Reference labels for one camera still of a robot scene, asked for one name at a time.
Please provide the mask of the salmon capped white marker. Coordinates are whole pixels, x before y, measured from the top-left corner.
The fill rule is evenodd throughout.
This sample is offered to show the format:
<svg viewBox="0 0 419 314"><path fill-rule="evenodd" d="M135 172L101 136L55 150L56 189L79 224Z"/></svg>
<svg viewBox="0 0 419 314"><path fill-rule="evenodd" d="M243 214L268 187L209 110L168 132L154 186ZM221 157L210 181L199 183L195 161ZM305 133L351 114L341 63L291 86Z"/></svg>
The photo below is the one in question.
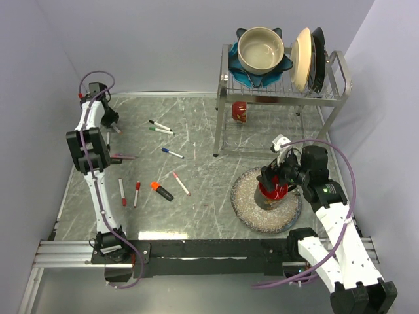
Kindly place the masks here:
<svg viewBox="0 0 419 314"><path fill-rule="evenodd" d="M116 124L112 124L111 127L118 133L118 134L122 134L122 131L117 127Z"/></svg>

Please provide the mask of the orange and black highlighter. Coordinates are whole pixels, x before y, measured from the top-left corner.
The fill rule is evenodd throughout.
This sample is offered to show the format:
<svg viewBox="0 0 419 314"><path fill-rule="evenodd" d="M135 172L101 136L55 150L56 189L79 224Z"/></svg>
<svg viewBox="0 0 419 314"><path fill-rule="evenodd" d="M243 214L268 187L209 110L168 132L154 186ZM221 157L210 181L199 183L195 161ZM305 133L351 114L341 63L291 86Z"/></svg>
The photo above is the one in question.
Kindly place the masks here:
<svg viewBox="0 0 419 314"><path fill-rule="evenodd" d="M174 196L171 193L169 193L165 188L163 188L156 181L153 181L151 183L151 188L168 201L172 201L174 199Z"/></svg>

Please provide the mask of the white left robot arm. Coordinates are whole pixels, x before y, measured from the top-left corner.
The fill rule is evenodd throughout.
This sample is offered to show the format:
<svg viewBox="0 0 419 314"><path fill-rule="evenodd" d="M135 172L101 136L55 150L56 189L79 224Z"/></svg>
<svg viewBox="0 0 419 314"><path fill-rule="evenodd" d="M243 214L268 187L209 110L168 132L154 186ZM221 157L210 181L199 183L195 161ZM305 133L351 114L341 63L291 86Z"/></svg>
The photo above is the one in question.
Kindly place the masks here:
<svg viewBox="0 0 419 314"><path fill-rule="evenodd" d="M110 144L100 131L103 126L116 125L119 115L109 106L109 88L101 82L89 84L81 100L81 118L73 131L66 133L66 141L75 169L83 174L89 187L96 216L96 236L90 240L94 256L105 262L122 263L130 255L122 225L115 218L109 204L105 170L111 165Z"/></svg>

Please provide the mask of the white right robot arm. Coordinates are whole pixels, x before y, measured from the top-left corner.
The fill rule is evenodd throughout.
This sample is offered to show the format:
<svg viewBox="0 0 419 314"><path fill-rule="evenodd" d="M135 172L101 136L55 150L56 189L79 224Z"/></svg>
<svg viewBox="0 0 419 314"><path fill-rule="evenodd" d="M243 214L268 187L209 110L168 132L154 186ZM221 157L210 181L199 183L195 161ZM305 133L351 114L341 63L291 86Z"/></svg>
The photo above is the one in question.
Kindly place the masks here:
<svg viewBox="0 0 419 314"><path fill-rule="evenodd" d="M258 181L267 191L280 186L298 186L324 227L331 245L327 250L315 231L301 228L289 233L287 255L306 260L310 269L281 283L308 281L312 272L321 278L330 292L334 313L387 313L398 292L386 281L368 255L352 218L354 200L348 200L341 185L330 179L328 152L317 140L296 157L293 143L279 137L272 144L278 157L264 166Z"/></svg>

